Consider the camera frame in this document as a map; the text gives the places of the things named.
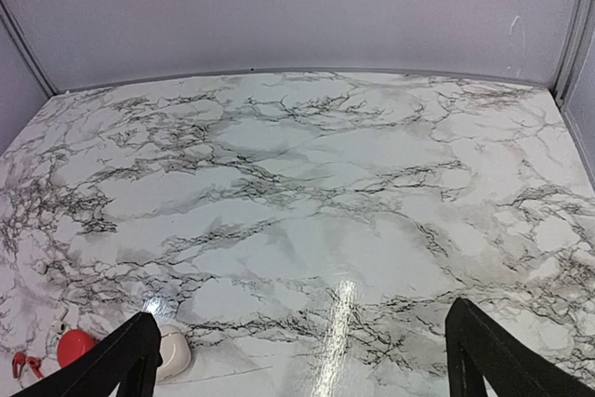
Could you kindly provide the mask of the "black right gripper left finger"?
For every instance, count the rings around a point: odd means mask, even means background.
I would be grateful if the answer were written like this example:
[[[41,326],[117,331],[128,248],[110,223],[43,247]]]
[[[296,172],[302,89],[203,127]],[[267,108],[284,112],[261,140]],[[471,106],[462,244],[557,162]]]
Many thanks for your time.
[[[152,314],[138,312],[81,358],[15,395],[152,397],[162,364],[160,344]]]

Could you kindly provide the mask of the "white earbud charging case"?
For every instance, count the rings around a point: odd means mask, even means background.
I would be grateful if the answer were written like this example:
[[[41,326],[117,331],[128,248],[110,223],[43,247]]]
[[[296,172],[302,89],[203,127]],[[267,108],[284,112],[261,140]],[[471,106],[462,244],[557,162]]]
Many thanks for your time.
[[[156,382],[177,376],[191,363],[192,354],[184,334],[172,324],[159,327],[161,333],[160,355],[162,364],[156,371]]]

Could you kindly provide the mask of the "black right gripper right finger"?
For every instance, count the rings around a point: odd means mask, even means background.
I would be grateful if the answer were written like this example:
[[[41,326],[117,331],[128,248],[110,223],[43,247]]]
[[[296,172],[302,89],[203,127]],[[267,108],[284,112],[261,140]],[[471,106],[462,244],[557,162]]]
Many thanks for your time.
[[[466,298],[445,319],[449,393],[485,396],[592,396],[594,389],[564,372]]]

